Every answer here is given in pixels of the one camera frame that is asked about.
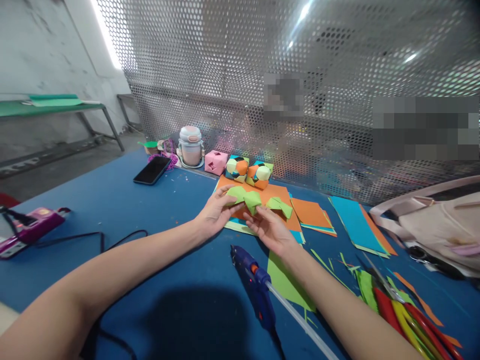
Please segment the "fluorescent light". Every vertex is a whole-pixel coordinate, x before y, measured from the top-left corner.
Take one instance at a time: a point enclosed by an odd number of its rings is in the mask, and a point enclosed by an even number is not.
[[[405,62],[408,63],[409,61],[412,61],[417,57],[417,54],[410,55],[409,57],[406,58]]]
[[[103,41],[105,42],[106,49],[108,50],[108,54],[110,55],[111,62],[113,63],[113,66],[115,68],[121,69],[122,65],[120,64],[117,53],[115,52],[114,43],[112,42],[112,38],[110,37],[109,30],[105,25],[105,20],[102,15],[102,12],[100,11],[99,4],[97,3],[97,0],[90,0],[90,2],[93,6],[93,10],[95,11],[96,21],[100,26],[101,36],[103,37]]]
[[[307,2],[306,5],[301,9],[299,21],[305,19],[310,10],[310,2]]]

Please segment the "pink origami cube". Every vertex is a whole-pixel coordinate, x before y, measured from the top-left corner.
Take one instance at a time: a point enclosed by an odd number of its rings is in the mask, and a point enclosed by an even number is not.
[[[210,151],[205,155],[205,171],[218,176],[222,175],[228,159],[229,155],[224,152],[217,150]]]

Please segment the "white wall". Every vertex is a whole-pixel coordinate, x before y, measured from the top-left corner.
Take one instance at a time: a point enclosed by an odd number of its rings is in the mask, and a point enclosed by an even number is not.
[[[77,1],[87,5],[89,0]],[[125,120],[116,95],[130,93],[127,81],[121,70],[110,78],[97,75],[62,0],[2,0],[0,34],[0,101],[25,97],[14,93],[77,94],[105,104],[116,130],[122,131]],[[107,56],[104,60],[111,62]],[[101,111],[86,116],[94,130],[111,134]],[[129,116],[139,121],[134,111]],[[86,137],[76,115],[0,119],[0,161]]]

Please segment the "perforated metal panel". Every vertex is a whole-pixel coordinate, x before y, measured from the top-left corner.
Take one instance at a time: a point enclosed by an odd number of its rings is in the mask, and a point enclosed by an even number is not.
[[[207,150],[370,204],[480,171],[478,161],[372,159],[373,97],[479,95],[472,1],[98,3],[149,139],[195,125]],[[303,117],[264,115],[265,74],[300,78]]]

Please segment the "black smartphone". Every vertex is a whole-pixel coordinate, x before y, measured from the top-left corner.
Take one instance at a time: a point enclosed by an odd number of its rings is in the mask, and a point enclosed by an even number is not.
[[[133,182],[145,185],[155,184],[171,161],[168,157],[154,157],[143,170],[133,178]]]

